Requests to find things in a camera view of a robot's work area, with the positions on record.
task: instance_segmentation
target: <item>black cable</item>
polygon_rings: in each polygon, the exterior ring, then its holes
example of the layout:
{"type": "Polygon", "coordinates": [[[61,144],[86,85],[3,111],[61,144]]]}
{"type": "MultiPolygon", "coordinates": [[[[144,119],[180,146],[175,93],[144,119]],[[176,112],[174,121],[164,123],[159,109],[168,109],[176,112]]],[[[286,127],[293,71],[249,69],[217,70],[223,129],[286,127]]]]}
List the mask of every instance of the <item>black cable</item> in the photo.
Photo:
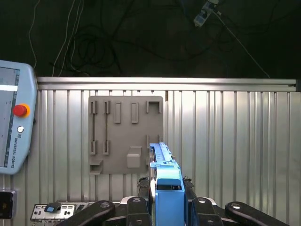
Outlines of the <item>black cable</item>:
{"type": "Polygon", "coordinates": [[[120,19],[118,25],[116,26],[115,30],[113,31],[113,34],[111,35],[111,37],[114,39],[117,32],[119,31],[121,25],[123,24],[125,18],[127,17],[127,14],[129,13],[129,11],[132,9],[133,4],[134,4],[135,0],[131,0],[131,2],[129,3],[129,5],[127,6],[122,18],[120,19]]]}

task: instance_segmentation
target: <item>gray plastic bracket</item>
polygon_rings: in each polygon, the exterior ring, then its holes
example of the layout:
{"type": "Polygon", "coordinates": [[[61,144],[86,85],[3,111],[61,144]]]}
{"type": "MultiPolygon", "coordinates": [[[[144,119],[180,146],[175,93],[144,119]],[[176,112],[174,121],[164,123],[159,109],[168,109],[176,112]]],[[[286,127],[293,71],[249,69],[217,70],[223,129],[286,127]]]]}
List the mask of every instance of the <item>gray plastic bracket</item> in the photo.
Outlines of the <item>gray plastic bracket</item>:
{"type": "Polygon", "coordinates": [[[92,175],[145,173],[150,143],[163,141],[163,97],[89,98],[92,175]]]}

